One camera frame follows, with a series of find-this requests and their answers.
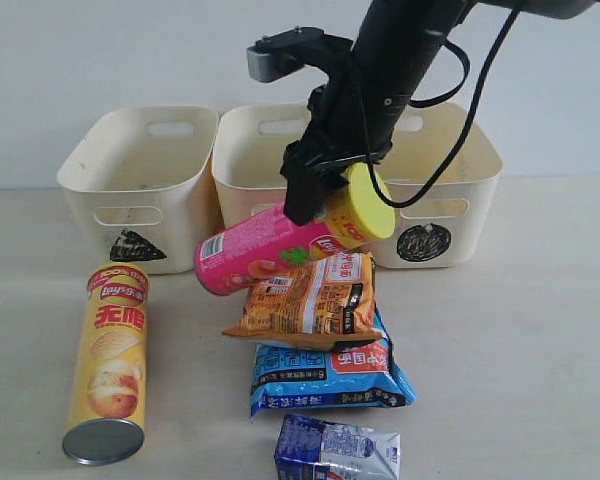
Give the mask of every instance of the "blue snack bag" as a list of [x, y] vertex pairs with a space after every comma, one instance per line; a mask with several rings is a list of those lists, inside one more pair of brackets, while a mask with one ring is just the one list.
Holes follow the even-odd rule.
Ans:
[[376, 308], [374, 327], [384, 337], [338, 352], [258, 345], [251, 384], [251, 416], [268, 409], [394, 408], [416, 394], [393, 360], [393, 344]]

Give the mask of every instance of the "orange snack bag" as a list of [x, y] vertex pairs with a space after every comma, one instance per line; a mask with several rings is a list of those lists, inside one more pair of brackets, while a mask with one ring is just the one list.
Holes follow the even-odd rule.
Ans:
[[222, 333], [264, 345], [342, 350], [374, 342], [371, 254], [339, 253], [250, 288], [239, 324]]

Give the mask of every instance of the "white plastic basket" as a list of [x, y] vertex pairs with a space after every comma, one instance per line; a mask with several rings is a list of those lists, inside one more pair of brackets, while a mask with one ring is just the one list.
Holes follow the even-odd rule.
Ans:
[[[414, 195], [456, 142], [466, 111], [453, 103], [405, 112], [378, 167], [391, 196]], [[394, 235], [363, 249], [387, 268], [450, 267], [476, 251], [503, 163], [477, 123], [447, 171], [412, 207], [396, 210]]]
[[282, 155], [309, 119], [303, 104], [249, 105], [222, 116], [212, 173], [226, 227], [284, 201]]
[[219, 218], [210, 168], [218, 123], [204, 107], [140, 107], [91, 128], [57, 180], [99, 262], [113, 253], [150, 274], [193, 268]]

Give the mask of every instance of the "yellow chip canister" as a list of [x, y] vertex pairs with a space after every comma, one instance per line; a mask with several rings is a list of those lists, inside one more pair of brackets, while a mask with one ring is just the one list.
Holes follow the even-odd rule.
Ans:
[[149, 277], [136, 265], [109, 263], [91, 275], [87, 293], [62, 449], [104, 465], [144, 442]]

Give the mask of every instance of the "chip bag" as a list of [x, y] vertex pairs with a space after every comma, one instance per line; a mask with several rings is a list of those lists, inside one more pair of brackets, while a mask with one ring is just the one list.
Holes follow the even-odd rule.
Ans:
[[380, 312], [376, 327], [385, 336], [344, 352], [292, 350], [258, 345], [251, 385], [251, 416], [265, 409], [402, 407], [415, 391], [393, 360], [393, 344]]
[[340, 253], [254, 285], [239, 324], [222, 333], [263, 345], [342, 350], [382, 338], [374, 328], [371, 254]]

